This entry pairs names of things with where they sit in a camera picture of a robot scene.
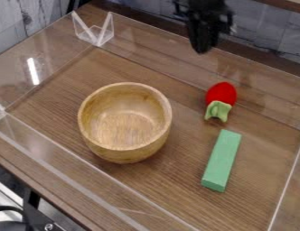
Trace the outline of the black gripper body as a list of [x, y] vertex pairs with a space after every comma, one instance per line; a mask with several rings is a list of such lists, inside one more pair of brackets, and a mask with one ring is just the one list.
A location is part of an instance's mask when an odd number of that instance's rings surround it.
[[234, 11], [225, 0], [172, 0], [174, 17], [185, 22], [218, 20], [218, 29], [224, 33], [237, 32]]

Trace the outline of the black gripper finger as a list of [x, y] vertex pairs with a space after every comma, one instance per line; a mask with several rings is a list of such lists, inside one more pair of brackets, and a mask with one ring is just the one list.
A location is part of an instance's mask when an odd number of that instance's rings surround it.
[[186, 27], [194, 51], [198, 54], [209, 52], [218, 45], [218, 17], [214, 14], [190, 12]]

